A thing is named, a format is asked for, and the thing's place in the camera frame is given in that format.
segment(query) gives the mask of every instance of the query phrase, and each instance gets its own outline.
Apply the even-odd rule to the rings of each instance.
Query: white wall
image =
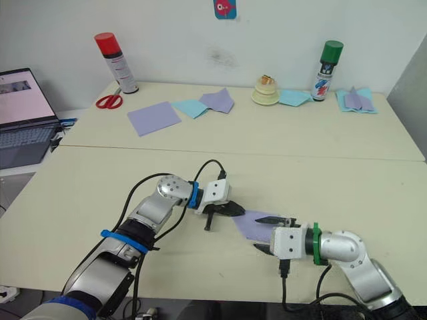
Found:
[[[111,31],[139,80],[308,89],[325,40],[344,42],[333,88],[388,94],[427,30],[425,0],[0,0],[0,70],[30,66],[56,110],[112,80],[93,36]]]

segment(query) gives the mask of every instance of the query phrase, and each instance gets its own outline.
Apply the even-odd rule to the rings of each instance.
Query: sticker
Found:
[[[213,0],[213,6],[218,19],[235,19],[238,15],[236,0]]]

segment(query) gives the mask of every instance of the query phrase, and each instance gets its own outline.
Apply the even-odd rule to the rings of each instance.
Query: light blue paper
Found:
[[[178,101],[173,102],[172,105],[193,119],[203,115],[207,111],[207,106],[198,100]]]
[[[372,93],[371,90],[369,88],[363,88],[363,89],[359,89],[356,90],[358,95],[361,95],[365,98],[368,98],[369,100],[372,101]],[[355,109],[350,109],[346,107],[346,102],[344,101],[344,97],[349,94],[349,91],[346,90],[337,90],[335,92],[336,94],[336,99],[338,100],[338,106],[340,107],[340,110],[343,112],[349,112],[349,111],[353,111],[353,112],[359,112],[359,113],[378,113],[378,110],[375,108],[375,106],[372,104],[374,110],[355,110]]]
[[[313,101],[312,96],[304,91],[296,90],[282,90],[280,93],[279,102],[284,105],[291,105],[292,107],[297,107],[307,101]]]

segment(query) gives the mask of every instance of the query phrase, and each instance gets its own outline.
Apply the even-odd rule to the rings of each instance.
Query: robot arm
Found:
[[[334,260],[358,300],[379,319],[419,319],[391,276],[381,264],[369,258],[365,243],[354,233],[321,232],[317,223],[313,229],[308,225],[276,227],[270,251],[281,260],[301,259],[307,255],[313,255],[317,265]]]
[[[145,198],[115,232],[104,230],[93,253],[73,272],[63,296],[34,309],[24,320],[87,320],[112,315],[134,280],[130,269],[155,243],[155,235],[169,219],[173,207],[187,207],[203,213],[209,206],[229,202],[226,179],[209,183],[205,191],[197,182],[175,175],[162,177],[152,195]]]

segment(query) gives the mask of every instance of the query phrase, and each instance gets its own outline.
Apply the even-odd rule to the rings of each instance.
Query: red scissors handle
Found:
[[[96,106],[100,109],[116,109],[123,104],[123,98],[119,95],[118,89],[113,95],[107,95],[96,101]]]

